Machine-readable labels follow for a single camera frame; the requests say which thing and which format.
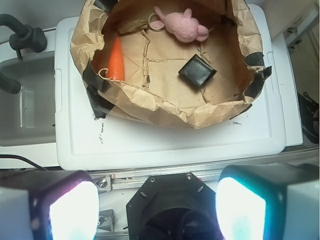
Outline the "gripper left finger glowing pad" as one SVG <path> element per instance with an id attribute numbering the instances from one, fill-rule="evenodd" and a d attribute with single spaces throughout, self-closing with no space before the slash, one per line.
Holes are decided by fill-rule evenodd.
<path id="1" fill-rule="evenodd" d="M 28 193 L 35 240 L 94 239 L 99 193 L 86 171 L 37 171 Z"/>

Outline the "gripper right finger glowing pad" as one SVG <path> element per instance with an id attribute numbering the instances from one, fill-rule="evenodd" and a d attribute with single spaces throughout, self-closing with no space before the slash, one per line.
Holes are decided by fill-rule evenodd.
<path id="1" fill-rule="evenodd" d="M 320 168 L 229 165 L 220 174 L 215 207 L 226 240 L 318 240 Z"/>

